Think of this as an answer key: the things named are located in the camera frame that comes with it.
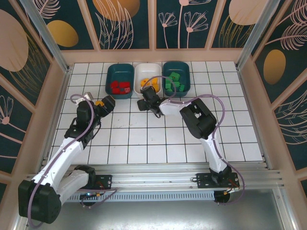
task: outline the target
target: green block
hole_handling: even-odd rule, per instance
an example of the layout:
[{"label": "green block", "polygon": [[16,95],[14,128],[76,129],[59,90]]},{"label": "green block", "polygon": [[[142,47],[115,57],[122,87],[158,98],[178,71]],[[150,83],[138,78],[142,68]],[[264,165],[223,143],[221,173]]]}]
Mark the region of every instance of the green block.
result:
[{"label": "green block", "polygon": [[183,92],[184,91],[184,87],[185,87],[185,85],[180,85],[179,92]]},{"label": "green block", "polygon": [[165,84],[165,88],[166,89],[170,89],[171,88],[171,84]]},{"label": "green block", "polygon": [[175,84],[176,88],[178,88],[180,86],[179,81],[174,81],[174,84]]},{"label": "green block", "polygon": [[171,72],[171,74],[169,76],[172,78],[173,81],[179,81],[179,79],[180,79],[179,73]]},{"label": "green block", "polygon": [[166,80],[165,80],[165,83],[166,83],[166,84],[171,84],[172,81],[171,81],[170,79],[166,79]]}]

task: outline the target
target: white bin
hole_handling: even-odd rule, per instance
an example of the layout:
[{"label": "white bin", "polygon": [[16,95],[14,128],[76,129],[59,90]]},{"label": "white bin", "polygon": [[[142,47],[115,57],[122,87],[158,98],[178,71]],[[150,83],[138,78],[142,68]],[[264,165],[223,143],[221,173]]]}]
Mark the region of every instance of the white bin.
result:
[{"label": "white bin", "polygon": [[[134,91],[139,98],[143,98],[141,94],[141,81],[145,78],[152,78],[154,76],[161,76],[162,69],[158,64],[154,63],[142,63],[136,66],[134,70]],[[157,93],[160,97],[163,97],[162,90],[162,78],[158,78],[159,92]]]}]

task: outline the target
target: white robotic arm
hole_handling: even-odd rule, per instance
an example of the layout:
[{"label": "white robotic arm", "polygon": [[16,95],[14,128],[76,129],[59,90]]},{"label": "white robotic arm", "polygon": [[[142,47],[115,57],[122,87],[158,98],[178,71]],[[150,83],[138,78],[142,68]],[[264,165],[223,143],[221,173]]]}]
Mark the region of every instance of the white robotic arm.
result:
[{"label": "white robotic arm", "polygon": [[219,153],[220,146],[217,137],[213,137],[213,131],[216,128],[217,120],[201,99],[196,99],[189,103],[170,101],[166,98],[160,99],[155,93],[154,88],[149,86],[141,90],[144,97],[138,101],[138,107],[141,111],[151,110],[160,118],[162,115],[180,116],[185,121],[190,133],[200,140],[204,147],[207,159],[209,161],[212,180],[220,185],[222,181],[227,180],[231,173],[231,168],[224,159],[222,160],[214,147],[214,141]]},{"label": "white robotic arm", "polygon": [[[182,117],[180,111],[183,108],[186,108],[188,106],[191,106],[191,103],[185,103],[185,104],[178,104],[178,103],[172,103],[168,100],[163,101],[160,105],[160,111],[163,115],[175,115]],[[218,144],[216,134],[215,134],[215,143],[217,143],[218,151],[221,152],[220,145]],[[216,153],[216,150],[214,148],[213,144],[213,133],[208,135],[208,138],[200,138],[200,142],[205,150],[206,157],[209,161],[210,169],[213,170],[216,173],[222,172],[227,165],[220,159],[218,154]]]},{"label": "white robotic arm", "polygon": [[[85,97],[92,99],[90,93]],[[66,131],[65,139],[57,153],[31,181],[23,180],[20,183],[18,187],[20,216],[28,217],[28,207],[32,203],[31,218],[52,223],[59,215],[61,206],[71,195],[82,187],[94,186],[95,170],[85,165],[78,165],[67,178],[62,180],[72,161],[95,137],[94,129],[101,124],[101,118],[111,113],[115,107],[115,100],[111,96],[96,102],[96,105],[92,101],[89,103],[77,100],[77,117]]]}]

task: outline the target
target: plastic bin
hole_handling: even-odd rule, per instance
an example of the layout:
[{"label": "plastic bin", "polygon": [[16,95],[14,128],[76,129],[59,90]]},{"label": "plastic bin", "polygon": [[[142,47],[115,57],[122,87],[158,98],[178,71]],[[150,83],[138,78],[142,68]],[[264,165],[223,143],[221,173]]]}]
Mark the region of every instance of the plastic bin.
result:
[{"label": "plastic bin", "polygon": [[[106,93],[114,99],[128,99],[133,93],[134,68],[130,64],[114,64],[107,70],[106,75]],[[113,81],[130,82],[130,92],[127,94],[112,94],[111,83]]]},{"label": "plastic bin", "polygon": [[[161,76],[162,70],[158,64],[155,63],[142,63],[136,66],[134,72],[134,91],[139,98],[143,98],[141,94],[141,80],[145,78],[152,78],[154,76]],[[159,92],[157,94],[163,97],[162,81],[158,78]]]},{"label": "plastic bin", "polygon": [[[176,88],[175,97],[184,97],[187,95],[191,88],[190,70],[187,63],[182,61],[169,61],[163,65],[163,76],[168,77],[172,72],[180,74],[179,83],[185,85],[184,91],[179,92],[179,87]],[[171,96],[174,92],[166,91],[165,79],[163,79],[163,89],[166,96]]]}]

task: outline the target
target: white tile floor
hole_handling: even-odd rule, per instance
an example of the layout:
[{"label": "white tile floor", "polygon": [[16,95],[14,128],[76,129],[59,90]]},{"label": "white tile floor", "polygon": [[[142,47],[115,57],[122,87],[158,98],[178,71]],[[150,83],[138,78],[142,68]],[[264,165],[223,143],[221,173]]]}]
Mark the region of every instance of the white tile floor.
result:
[{"label": "white tile floor", "polygon": [[[141,62],[129,63],[136,67]],[[226,109],[217,136],[228,161],[263,161],[248,107],[233,62],[186,62],[190,67],[191,89],[186,98],[212,93],[219,96]],[[59,148],[66,129],[76,116],[76,106],[69,101],[74,93],[91,92],[101,100],[106,73],[114,63],[75,64],[51,153]],[[222,108],[212,98],[202,98],[217,119]],[[204,150],[179,117],[156,118],[140,112],[138,98],[117,100],[112,114],[102,119],[102,129],[74,164],[138,164],[206,162]]]}]

